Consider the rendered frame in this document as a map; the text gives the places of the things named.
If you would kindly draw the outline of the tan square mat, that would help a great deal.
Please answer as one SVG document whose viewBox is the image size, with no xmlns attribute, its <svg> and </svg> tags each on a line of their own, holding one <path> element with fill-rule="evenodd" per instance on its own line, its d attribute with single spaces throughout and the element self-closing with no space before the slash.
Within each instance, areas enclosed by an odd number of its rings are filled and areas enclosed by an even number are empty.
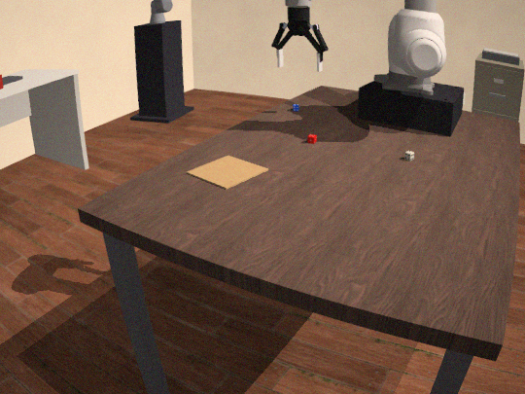
<svg viewBox="0 0 525 394">
<path fill-rule="evenodd" d="M 208 183 L 229 189 L 268 171 L 268 168 L 226 156 L 187 172 Z"/>
</svg>

